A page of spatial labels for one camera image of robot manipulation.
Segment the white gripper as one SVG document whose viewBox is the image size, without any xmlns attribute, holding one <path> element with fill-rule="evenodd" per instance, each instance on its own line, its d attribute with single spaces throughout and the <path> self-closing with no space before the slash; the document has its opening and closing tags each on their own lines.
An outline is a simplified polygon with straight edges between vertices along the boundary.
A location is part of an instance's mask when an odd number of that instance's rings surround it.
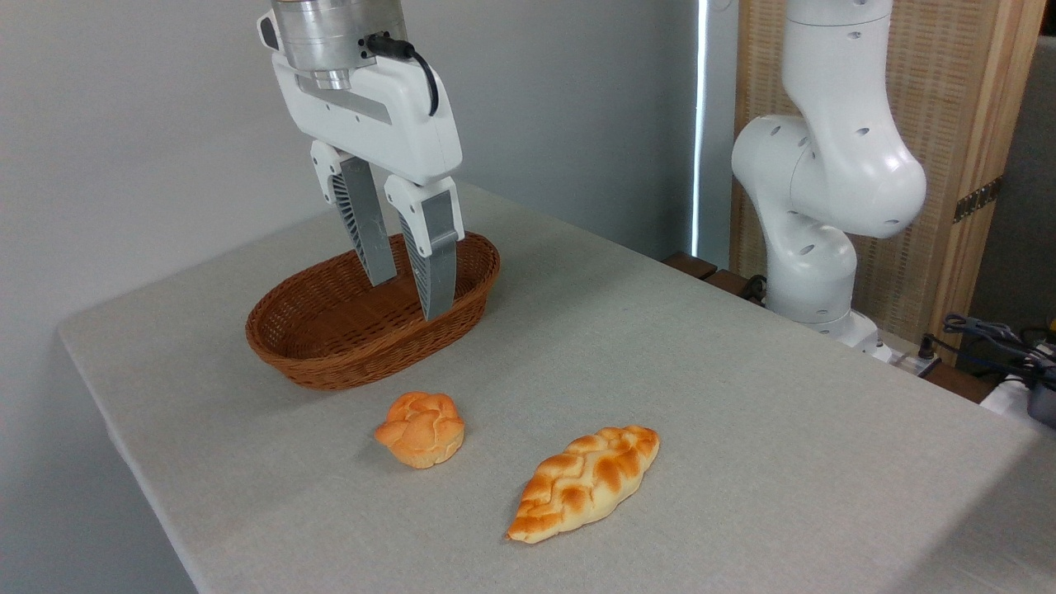
<svg viewBox="0 0 1056 594">
<path fill-rule="evenodd" d="M 314 140 L 322 194 L 346 225 L 370 283 L 383 285 L 397 271 L 369 163 L 395 173 L 384 191 L 400 217 L 425 319 L 446 314 L 465 238 L 449 177 L 463 147 L 437 72 L 385 53 L 406 41 L 403 13 L 265 12 L 257 33 L 271 51 L 294 123 Z"/>
</svg>

